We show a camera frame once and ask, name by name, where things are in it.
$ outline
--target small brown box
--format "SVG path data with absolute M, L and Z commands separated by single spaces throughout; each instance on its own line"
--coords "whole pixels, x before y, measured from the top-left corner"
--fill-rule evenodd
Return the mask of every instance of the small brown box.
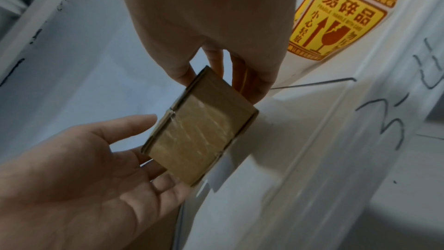
M 258 113 L 205 67 L 160 120 L 142 153 L 194 186 Z

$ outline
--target hand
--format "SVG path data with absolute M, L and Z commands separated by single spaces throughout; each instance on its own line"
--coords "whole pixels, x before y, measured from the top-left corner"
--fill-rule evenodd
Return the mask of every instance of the hand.
M 190 60 L 202 47 L 223 75 L 231 54 L 232 86 L 252 103 L 273 85 L 288 48 L 296 0 L 125 0 L 150 56 L 177 82 L 196 76 Z
M 156 120 L 73 127 L 0 166 L 0 249 L 122 249 L 179 206 L 189 187 L 154 161 L 140 167 L 139 148 L 109 147 Z

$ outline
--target person's right hand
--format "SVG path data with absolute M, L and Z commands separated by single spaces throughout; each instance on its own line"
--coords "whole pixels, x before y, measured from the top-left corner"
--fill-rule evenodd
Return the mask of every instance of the person's right hand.
M 232 86 L 252 103 L 273 85 L 290 38 L 296 0 L 125 0 L 150 56 L 177 82 L 196 76 L 190 60 L 203 48 L 223 75 L 223 49 L 233 62 Z

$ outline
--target person's left hand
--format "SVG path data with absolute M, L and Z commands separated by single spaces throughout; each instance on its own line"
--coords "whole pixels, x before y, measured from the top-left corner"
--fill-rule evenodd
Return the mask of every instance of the person's left hand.
M 0 249 L 122 249 L 178 207 L 190 188 L 139 148 L 154 115 L 68 129 L 0 166 Z

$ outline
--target arrow icon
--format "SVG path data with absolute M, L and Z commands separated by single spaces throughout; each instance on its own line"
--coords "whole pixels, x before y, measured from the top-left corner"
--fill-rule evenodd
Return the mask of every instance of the arrow icon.
M 313 40 L 313 38 L 316 37 L 316 35 L 318 35 L 318 33 L 321 31 L 321 29 L 325 28 L 325 25 L 327 24 L 327 20 L 328 17 L 326 17 L 325 19 L 323 19 L 322 21 L 320 21 L 318 23 L 318 26 L 316 27 L 316 29 L 312 32 L 312 34 L 310 35 L 310 37 L 307 39 L 307 41 L 302 45 L 302 47 L 307 47 L 307 45 Z

